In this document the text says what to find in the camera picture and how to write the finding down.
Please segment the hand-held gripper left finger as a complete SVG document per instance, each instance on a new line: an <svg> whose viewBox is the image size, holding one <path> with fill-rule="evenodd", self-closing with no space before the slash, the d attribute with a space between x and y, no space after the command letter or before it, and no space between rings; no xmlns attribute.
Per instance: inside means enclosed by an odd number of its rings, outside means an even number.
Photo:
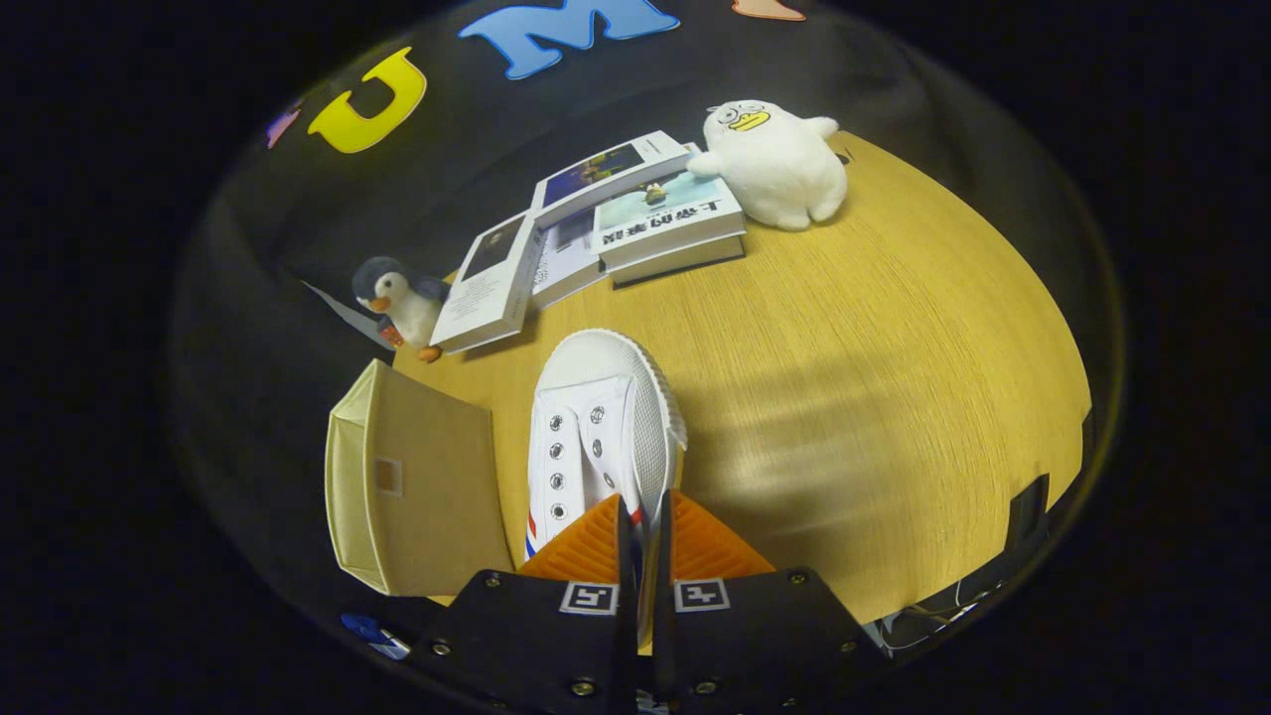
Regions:
<svg viewBox="0 0 1271 715"><path fill-rule="evenodd" d="M480 714L636 714L638 587L622 497L543 549L600 540L601 580L482 570L425 629L417 668Z"/></svg>

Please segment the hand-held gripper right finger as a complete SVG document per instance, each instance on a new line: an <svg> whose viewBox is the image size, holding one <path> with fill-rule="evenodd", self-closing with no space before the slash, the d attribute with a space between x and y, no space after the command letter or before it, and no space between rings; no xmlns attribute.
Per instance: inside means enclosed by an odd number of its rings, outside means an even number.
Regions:
<svg viewBox="0 0 1271 715"><path fill-rule="evenodd" d="M844 714L890 668L812 566L777 569L697 500L663 493L655 693L674 714Z"/></svg>

